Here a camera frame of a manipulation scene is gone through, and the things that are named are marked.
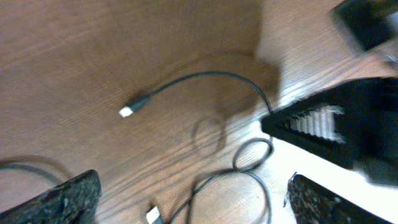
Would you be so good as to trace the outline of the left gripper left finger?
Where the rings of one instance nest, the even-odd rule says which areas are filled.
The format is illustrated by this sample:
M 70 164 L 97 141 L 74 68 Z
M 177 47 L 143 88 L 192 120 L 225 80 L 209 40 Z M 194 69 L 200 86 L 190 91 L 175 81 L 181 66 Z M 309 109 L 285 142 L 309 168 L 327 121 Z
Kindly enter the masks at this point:
M 100 178 L 88 170 L 1 213 L 1 223 L 94 223 L 101 197 Z

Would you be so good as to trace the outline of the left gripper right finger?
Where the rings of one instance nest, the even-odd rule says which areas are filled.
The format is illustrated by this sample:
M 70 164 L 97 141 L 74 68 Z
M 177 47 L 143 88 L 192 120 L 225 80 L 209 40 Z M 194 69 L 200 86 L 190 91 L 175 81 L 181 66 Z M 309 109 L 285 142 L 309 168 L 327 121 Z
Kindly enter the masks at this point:
M 284 204 L 287 203 L 299 224 L 389 223 L 298 173 L 288 180 Z

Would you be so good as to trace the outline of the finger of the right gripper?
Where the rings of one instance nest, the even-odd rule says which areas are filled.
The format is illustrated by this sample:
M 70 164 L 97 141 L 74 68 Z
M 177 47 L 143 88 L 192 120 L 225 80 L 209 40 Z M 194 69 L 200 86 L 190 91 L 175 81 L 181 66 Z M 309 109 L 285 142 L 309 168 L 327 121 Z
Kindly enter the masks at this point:
M 397 165 L 397 79 L 333 85 L 261 119 L 266 134 L 345 169 L 364 156 Z

